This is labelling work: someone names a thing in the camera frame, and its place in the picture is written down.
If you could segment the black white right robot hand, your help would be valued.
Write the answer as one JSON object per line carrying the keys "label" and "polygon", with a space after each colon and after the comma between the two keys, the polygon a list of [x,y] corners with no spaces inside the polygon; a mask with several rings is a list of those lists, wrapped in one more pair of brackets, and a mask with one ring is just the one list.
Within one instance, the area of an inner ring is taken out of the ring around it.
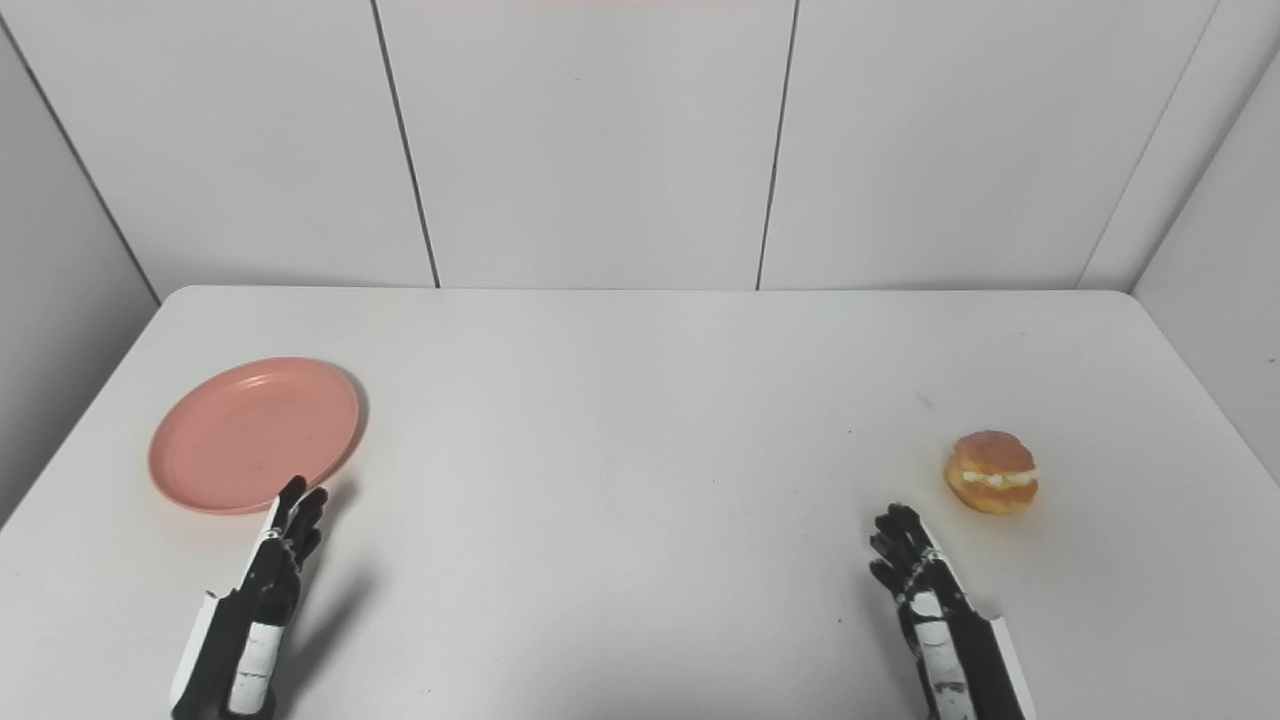
{"label": "black white right robot hand", "polygon": [[928,716],[1034,719],[1007,623],[975,609],[916,510],[890,503],[874,525],[870,574],[895,602]]}

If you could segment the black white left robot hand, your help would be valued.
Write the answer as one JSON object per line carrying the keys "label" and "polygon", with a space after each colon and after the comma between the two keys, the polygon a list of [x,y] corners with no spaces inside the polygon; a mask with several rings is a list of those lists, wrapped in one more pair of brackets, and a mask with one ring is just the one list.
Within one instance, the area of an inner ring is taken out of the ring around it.
{"label": "black white left robot hand", "polygon": [[204,596],[169,692],[173,719],[275,716],[276,665],[326,501],[324,488],[293,477],[271,502],[241,583]]}

